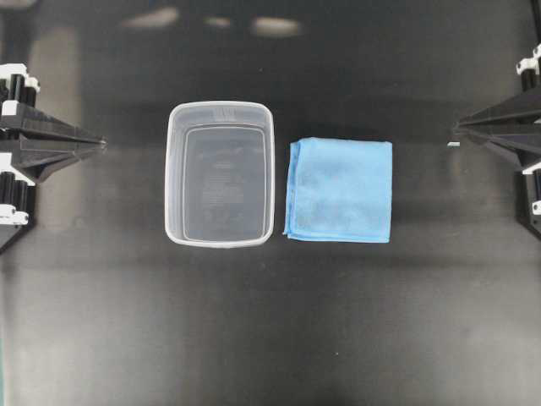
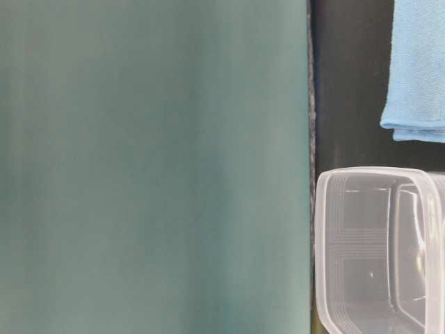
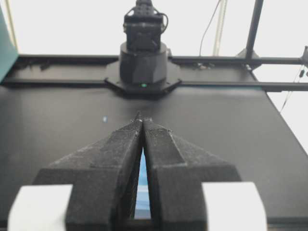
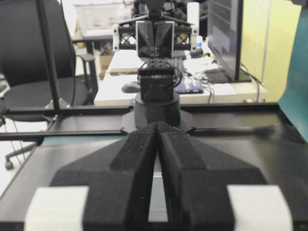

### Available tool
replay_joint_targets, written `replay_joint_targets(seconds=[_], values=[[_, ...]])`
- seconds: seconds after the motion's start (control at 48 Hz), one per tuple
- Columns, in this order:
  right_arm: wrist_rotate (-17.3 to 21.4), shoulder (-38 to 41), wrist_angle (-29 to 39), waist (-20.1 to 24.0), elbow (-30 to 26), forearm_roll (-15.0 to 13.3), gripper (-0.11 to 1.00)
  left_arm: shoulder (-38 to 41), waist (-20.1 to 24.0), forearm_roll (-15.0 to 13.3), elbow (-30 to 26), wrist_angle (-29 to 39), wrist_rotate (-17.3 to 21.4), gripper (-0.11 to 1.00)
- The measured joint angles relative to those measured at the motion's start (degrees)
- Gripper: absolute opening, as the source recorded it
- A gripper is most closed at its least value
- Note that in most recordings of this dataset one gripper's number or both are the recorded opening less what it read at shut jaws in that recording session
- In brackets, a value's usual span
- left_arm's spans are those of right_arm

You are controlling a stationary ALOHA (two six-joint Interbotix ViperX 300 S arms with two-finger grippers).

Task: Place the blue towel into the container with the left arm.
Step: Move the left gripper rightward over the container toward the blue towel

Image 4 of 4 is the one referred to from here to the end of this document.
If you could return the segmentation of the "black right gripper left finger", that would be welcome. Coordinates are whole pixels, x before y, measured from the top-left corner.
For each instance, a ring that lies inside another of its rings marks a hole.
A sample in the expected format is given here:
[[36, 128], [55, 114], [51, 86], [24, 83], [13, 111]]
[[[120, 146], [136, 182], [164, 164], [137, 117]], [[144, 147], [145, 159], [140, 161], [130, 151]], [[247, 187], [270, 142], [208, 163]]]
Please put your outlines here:
[[57, 170], [36, 190], [26, 213], [27, 231], [126, 231], [148, 220], [157, 125]]

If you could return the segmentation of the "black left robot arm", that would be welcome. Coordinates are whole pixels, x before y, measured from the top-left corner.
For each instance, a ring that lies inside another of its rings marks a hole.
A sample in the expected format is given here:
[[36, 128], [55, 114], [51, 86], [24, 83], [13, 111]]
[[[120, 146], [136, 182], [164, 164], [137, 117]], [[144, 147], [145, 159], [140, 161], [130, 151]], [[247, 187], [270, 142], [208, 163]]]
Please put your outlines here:
[[165, 14], [164, 0], [147, 0], [145, 15], [126, 22], [134, 31], [139, 92], [132, 112], [136, 130], [56, 169], [47, 187], [36, 189], [27, 209], [26, 231], [144, 231], [148, 220], [158, 123], [177, 129], [182, 121], [175, 87], [182, 74], [174, 54], [180, 19]]

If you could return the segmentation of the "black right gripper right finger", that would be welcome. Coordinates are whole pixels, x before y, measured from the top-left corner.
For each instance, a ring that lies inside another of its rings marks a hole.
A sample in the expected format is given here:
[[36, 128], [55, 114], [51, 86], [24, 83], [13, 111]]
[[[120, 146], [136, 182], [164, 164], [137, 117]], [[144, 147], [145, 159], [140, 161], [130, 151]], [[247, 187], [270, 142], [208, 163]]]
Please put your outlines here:
[[179, 129], [157, 125], [163, 174], [192, 231], [291, 231], [290, 207], [260, 169]]

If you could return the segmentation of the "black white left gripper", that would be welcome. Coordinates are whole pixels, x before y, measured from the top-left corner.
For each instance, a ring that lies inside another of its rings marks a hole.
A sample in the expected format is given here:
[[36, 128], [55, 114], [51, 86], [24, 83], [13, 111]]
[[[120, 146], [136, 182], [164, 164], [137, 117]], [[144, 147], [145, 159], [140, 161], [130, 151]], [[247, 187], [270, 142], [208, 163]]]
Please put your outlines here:
[[199, 27], [187, 22], [175, 0], [135, 0], [132, 17], [114, 24], [113, 50], [135, 50], [142, 59], [173, 58], [197, 48]]

